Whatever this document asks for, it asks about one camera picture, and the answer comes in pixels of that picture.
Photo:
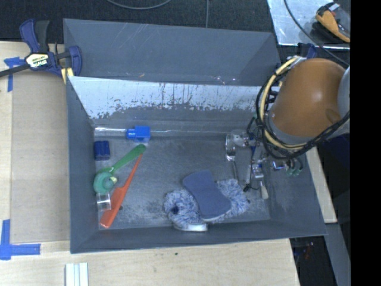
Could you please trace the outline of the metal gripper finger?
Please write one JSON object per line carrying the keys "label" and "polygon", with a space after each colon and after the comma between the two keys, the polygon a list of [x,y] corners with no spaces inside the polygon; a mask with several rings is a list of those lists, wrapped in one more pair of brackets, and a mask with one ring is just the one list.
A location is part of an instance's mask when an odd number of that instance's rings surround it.
{"label": "metal gripper finger", "polygon": [[232,164],[234,178],[238,180],[238,168],[235,161],[235,158],[236,158],[235,143],[233,142],[233,139],[230,133],[226,135],[225,155],[227,160],[231,162]]}
{"label": "metal gripper finger", "polygon": [[248,186],[263,186],[264,172],[261,163],[251,163],[249,166]]}

